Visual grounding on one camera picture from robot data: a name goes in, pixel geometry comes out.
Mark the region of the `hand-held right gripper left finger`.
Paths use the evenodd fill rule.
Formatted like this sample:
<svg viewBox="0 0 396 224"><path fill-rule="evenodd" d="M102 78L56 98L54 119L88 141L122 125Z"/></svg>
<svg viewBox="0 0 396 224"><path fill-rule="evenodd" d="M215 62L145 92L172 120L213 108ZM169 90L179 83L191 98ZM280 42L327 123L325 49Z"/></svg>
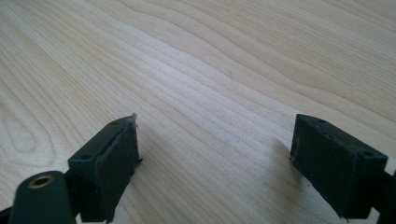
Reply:
<svg viewBox="0 0 396 224"><path fill-rule="evenodd" d="M120 198L141 163L137 115L109 122L68 159L72 211L83 222L111 222Z"/></svg>

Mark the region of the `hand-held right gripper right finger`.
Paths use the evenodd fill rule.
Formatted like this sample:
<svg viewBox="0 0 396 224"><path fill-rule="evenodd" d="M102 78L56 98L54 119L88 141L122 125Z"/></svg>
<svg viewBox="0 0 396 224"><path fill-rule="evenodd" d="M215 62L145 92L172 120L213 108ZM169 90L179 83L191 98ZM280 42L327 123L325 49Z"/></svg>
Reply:
<svg viewBox="0 0 396 224"><path fill-rule="evenodd" d="M298 114L290 161L339 217L389 218L388 157L330 122Z"/></svg>

